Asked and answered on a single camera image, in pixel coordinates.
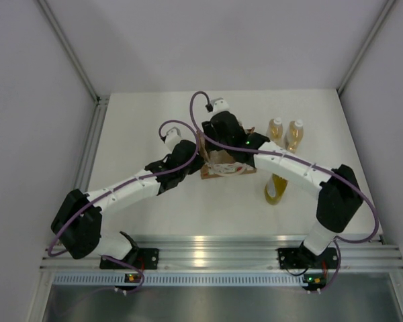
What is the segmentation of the burlap watermelon print bag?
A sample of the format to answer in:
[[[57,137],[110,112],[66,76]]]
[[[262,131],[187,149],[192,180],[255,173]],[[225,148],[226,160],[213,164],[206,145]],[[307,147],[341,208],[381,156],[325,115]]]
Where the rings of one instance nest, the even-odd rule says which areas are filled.
[[[205,162],[200,170],[200,178],[202,180],[254,174],[257,172],[255,168],[237,162],[225,150],[208,152],[206,150],[208,142],[203,137],[201,131],[197,131],[197,138],[200,143],[199,154]]]

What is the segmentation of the amber bottle white cap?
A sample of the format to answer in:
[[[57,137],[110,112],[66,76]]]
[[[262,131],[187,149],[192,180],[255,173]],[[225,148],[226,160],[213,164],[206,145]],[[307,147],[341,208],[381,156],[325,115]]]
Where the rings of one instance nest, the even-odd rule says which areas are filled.
[[[304,137],[304,122],[301,119],[291,121],[284,137],[285,149],[295,153]]]
[[[283,123],[280,117],[276,117],[269,121],[267,136],[278,146],[283,145]]]

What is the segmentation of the yellow bottle red cap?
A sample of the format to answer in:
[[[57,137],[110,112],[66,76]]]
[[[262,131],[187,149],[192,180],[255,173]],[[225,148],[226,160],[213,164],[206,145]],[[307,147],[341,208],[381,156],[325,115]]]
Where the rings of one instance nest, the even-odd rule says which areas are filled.
[[[272,174],[265,185],[265,200],[270,205],[278,204],[287,188],[287,184],[288,181],[286,181],[286,179],[276,174]]]

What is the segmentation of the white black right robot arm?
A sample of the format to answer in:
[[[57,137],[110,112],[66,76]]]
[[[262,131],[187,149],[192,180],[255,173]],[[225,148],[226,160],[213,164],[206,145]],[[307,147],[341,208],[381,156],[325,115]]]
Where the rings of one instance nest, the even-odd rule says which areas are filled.
[[[228,111],[204,121],[202,131],[213,149],[226,150],[237,162],[276,174],[317,200],[315,224],[301,243],[298,254],[306,266],[322,261],[324,250],[345,230],[363,203],[352,168],[342,164],[323,172],[268,137],[245,131]]]

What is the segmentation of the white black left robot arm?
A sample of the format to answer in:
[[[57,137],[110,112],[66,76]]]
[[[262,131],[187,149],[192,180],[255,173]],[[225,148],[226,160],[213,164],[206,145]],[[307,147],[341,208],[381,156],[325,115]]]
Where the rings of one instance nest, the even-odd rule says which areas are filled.
[[[76,260],[95,254],[112,257],[122,267],[131,268],[138,260],[136,242],[123,231],[108,231],[105,220],[138,201],[175,188],[203,164],[197,145],[181,140],[170,154],[148,164],[135,176],[97,191],[69,192],[51,230]]]

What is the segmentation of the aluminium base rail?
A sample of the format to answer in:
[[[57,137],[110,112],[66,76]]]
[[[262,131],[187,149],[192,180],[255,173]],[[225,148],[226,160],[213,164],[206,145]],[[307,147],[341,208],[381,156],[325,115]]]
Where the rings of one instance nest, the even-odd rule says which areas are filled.
[[[159,249],[160,272],[278,272],[278,249],[296,247],[299,235],[161,236],[135,238],[141,248]],[[365,244],[339,243],[342,272],[403,270],[398,246],[380,239]]]

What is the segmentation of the aluminium frame post right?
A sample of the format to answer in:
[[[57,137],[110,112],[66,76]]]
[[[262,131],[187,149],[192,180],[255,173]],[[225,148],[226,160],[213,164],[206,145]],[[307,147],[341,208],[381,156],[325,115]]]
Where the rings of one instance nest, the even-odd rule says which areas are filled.
[[[387,0],[383,1],[382,8],[379,13],[376,15],[374,21],[371,23],[368,31],[365,33],[363,37],[363,41],[358,47],[352,61],[344,73],[339,86],[336,88],[337,95],[339,97],[346,91],[350,82],[353,79],[354,74],[357,72],[359,66],[363,62],[364,58],[367,56],[371,46],[375,42],[376,38],[379,36],[382,31],[383,26],[391,16],[395,6],[398,4],[397,0]]]

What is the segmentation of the aluminium frame post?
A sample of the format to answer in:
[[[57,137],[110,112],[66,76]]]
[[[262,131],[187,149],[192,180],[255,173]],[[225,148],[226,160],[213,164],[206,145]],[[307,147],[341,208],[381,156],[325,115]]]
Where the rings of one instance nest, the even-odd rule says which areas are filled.
[[[90,81],[86,70],[84,69],[79,57],[77,56],[77,53],[75,52],[70,40],[65,34],[49,2],[45,0],[35,0],[35,3],[46,18],[48,25],[51,27],[54,35],[56,36],[56,39],[58,40],[58,43],[62,47],[66,57],[69,59],[72,68],[77,73],[77,76],[82,82],[88,95],[93,102],[97,103],[99,101],[99,95],[97,94],[97,91]]]
[[[371,23],[368,31],[365,33],[363,37],[363,41],[358,47],[352,61],[344,73],[339,86],[336,88],[337,95],[339,97],[346,91],[350,82],[353,79],[354,74],[357,72],[359,66],[363,62],[364,58],[367,56],[371,46],[375,42],[376,38],[379,36],[382,31],[383,26],[391,16],[395,6],[398,4],[397,0],[387,0],[383,1],[382,8],[379,13],[376,15],[374,21]]]

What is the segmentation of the aluminium frame post left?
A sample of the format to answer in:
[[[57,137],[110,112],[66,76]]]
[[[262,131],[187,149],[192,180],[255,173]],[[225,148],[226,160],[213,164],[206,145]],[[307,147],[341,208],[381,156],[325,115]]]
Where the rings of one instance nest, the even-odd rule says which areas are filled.
[[[46,18],[48,25],[51,27],[54,35],[56,36],[56,39],[58,40],[58,43],[62,47],[66,57],[69,59],[72,68],[77,73],[77,76],[82,82],[88,95],[93,102],[97,103],[99,101],[99,95],[97,94],[97,91],[90,81],[86,70],[84,69],[79,57],[77,56],[77,53],[75,52],[70,40],[65,34],[49,2],[45,0],[35,0],[35,3]]]

